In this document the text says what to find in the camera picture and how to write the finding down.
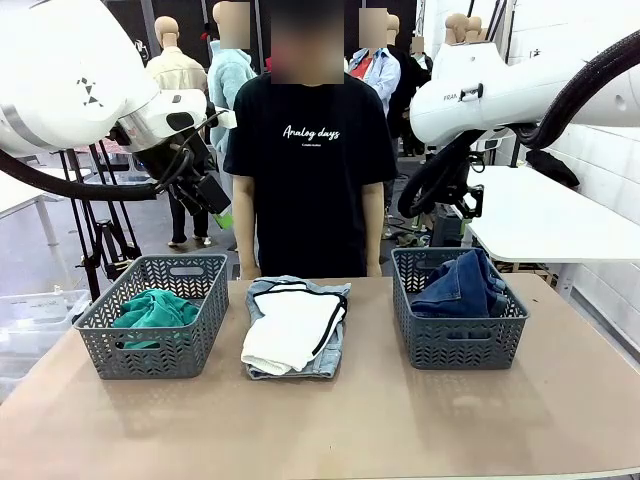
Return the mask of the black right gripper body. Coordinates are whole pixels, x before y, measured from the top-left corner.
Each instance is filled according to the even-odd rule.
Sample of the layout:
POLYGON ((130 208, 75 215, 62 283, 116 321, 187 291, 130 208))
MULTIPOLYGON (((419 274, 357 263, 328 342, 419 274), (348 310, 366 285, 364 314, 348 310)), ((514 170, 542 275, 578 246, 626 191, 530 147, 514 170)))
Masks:
POLYGON ((454 206, 463 219, 479 218, 482 215, 484 186, 469 185, 469 172, 483 173, 485 170, 484 155, 472 151, 462 163, 453 170, 453 177, 442 194, 442 202, 454 206))

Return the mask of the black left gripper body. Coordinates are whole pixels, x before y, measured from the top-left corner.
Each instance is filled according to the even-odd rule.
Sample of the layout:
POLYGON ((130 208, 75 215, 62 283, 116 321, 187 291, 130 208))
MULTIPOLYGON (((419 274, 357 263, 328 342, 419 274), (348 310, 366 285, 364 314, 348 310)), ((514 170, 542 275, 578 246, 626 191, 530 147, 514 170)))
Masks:
POLYGON ((204 198, 204 164, 209 150, 198 130, 177 133, 163 142, 133 153, 134 159, 155 181, 134 188, 133 198, 155 198, 170 187, 192 198, 204 198))

